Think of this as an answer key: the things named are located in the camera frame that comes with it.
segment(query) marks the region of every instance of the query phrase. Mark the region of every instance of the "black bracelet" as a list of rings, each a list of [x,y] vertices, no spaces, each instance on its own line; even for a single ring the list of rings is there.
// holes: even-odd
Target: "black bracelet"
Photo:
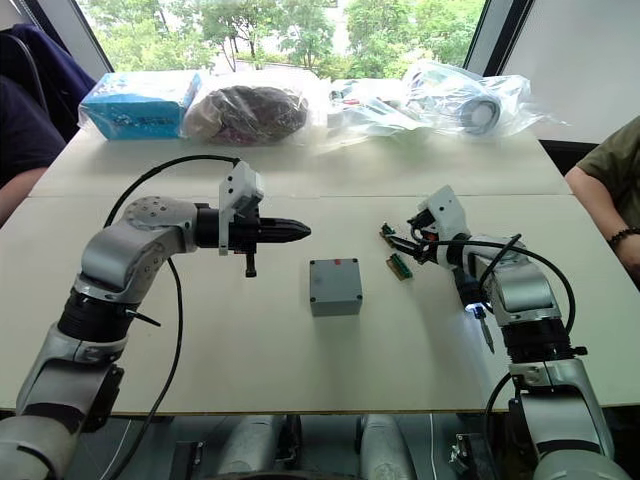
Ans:
[[[620,230],[609,240],[609,246],[611,248],[616,248],[618,244],[622,241],[623,238],[628,237],[629,235],[640,235],[640,228],[625,228],[624,230]]]

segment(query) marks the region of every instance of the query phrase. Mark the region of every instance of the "green foliage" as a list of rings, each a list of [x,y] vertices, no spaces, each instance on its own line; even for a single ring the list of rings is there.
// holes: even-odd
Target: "green foliage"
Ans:
[[[284,53],[265,52],[263,49],[256,50],[255,57],[251,55],[251,52],[240,51],[236,53],[236,60],[249,62],[256,67],[256,70],[261,70],[267,63],[291,64],[288,55]]]
[[[462,66],[484,6],[484,0],[419,0],[416,31],[434,59]]]
[[[484,2],[351,0],[351,52],[338,55],[331,0],[79,0],[117,70],[211,68],[222,53],[234,71],[242,59],[332,79],[398,78],[421,56],[462,65]],[[281,53],[265,51],[266,37]]]
[[[413,26],[408,0],[353,0],[346,9],[354,59],[350,78],[389,78],[404,73]]]
[[[297,65],[312,69],[318,59],[331,54],[335,26],[327,18],[326,0],[283,0],[279,19],[280,49],[291,51]]]
[[[408,53],[405,44],[388,43],[383,32],[374,33],[367,42],[354,55],[349,78],[397,78],[404,73],[409,63],[403,61]]]
[[[353,57],[351,55],[327,55],[318,61],[313,71],[320,78],[337,80],[349,78],[352,66]]]
[[[352,0],[346,8],[351,48],[360,52],[380,41],[409,43],[413,33],[411,11],[408,0]]]
[[[274,29],[278,9],[275,0],[209,0],[200,4],[205,38],[224,47],[225,40],[241,39],[249,43],[255,58],[260,39]]]
[[[114,68],[181,70],[208,68],[214,51],[200,34],[171,31],[158,0],[84,0],[93,31]]]

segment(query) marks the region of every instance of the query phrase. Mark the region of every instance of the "person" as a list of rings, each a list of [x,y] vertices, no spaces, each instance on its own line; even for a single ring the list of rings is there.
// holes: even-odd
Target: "person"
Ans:
[[[40,105],[0,75],[0,227],[65,145]]]
[[[566,180],[640,287],[640,116],[580,160]]]

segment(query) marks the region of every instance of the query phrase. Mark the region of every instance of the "clear plastic bag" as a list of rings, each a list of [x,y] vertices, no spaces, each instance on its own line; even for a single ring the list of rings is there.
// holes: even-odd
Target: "clear plastic bag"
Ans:
[[[325,133],[326,83],[307,70],[258,70],[205,81],[182,136],[227,145],[308,145]]]
[[[178,137],[200,83],[193,70],[107,73],[78,106],[78,125],[109,140]]]
[[[429,130],[402,112],[404,85],[399,79],[336,80],[331,84],[327,143],[349,143],[370,136]]]
[[[403,111],[440,133],[504,137],[552,119],[534,103],[529,80],[520,75],[483,78],[422,60],[403,83]]]

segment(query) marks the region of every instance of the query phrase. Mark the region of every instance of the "person's hand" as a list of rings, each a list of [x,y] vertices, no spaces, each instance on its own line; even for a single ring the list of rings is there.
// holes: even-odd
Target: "person's hand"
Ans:
[[[629,235],[620,240],[616,255],[631,276],[640,281],[640,235]]]

